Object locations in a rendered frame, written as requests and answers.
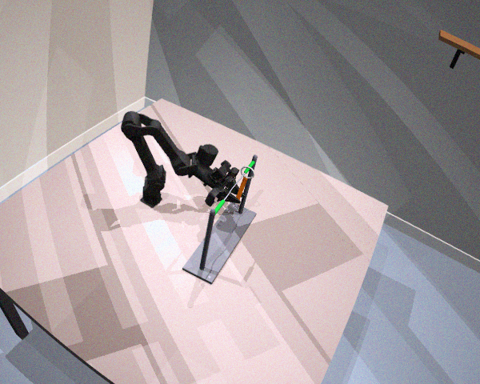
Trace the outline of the orange bar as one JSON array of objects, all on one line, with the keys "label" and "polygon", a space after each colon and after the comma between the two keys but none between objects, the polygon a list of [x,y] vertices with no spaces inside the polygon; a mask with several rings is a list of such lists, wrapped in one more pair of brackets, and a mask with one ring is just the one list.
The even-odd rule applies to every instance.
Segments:
[{"label": "orange bar", "polygon": [[245,187],[245,185],[246,185],[247,179],[252,179],[252,178],[254,177],[254,175],[255,175],[254,170],[253,170],[251,167],[249,167],[249,166],[244,166],[244,167],[241,168],[241,174],[242,174],[242,175],[243,175],[242,170],[243,170],[244,168],[249,168],[249,169],[251,169],[251,170],[253,171],[253,176],[252,176],[252,177],[247,177],[247,176],[245,176],[245,175],[243,176],[242,183],[241,183],[241,185],[240,185],[240,188],[239,188],[239,190],[238,190],[238,194],[237,194],[237,196],[236,196],[236,198],[238,198],[239,200],[240,200],[240,197],[242,196],[242,192],[243,192],[244,187]]}]

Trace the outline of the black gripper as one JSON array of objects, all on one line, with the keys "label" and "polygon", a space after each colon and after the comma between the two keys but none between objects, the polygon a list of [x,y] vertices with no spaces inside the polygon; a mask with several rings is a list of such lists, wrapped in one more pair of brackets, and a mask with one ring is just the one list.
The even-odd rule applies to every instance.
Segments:
[{"label": "black gripper", "polygon": [[[211,180],[210,180],[210,173],[213,173],[215,170],[214,169],[209,169],[206,174],[204,175],[202,182],[204,186],[208,185],[209,187],[212,188],[212,190],[208,193],[206,197],[206,204],[211,207],[214,204],[214,199],[217,197],[218,201],[224,200],[224,198],[228,195],[230,192],[231,188],[234,186],[236,183],[236,176],[239,172],[239,169],[236,167],[233,167],[230,172],[223,178],[220,178],[218,180],[217,185],[215,185]],[[224,189],[224,187],[226,187]],[[238,194],[239,187],[236,185],[231,193],[232,194]],[[234,202],[234,203],[240,203],[241,201],[233,196],[232,194],[229,194],[229,196],[226,198],[225,202]]]}]

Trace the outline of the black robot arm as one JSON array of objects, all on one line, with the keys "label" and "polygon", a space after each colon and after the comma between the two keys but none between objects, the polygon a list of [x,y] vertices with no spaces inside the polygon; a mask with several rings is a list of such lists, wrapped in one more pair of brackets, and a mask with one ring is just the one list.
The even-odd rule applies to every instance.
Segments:
[{"label": "black robot arm", "polygon": [[[143,198],[140,199],[140,202],[143,202],[150,208],[154,208],[162,200],[160,192],[165,187],[166,170],[164,170],[163,165],[159,166],[156,164],[144,136],[153,136],[170,159],[171,167],[178,176],[188,175],[189,178],[195,176],[202,180],[218,154],[217,147],[210,144],[200,146],[198,152],[185,154],[176,147],[176,144],[169,137],[159,120],[151,119],[135,111],[125,113],[121,131],[132,141],[145,167],[147,176],[144,179]],[[190,164],[191,159],[192,165]],[[209,172],[211,175],[210,180],[217,185],[218,180],[231,171],[230,167],[231,164],[224,160],[221,163],[221,167],[215,167],[213,173]]]}]

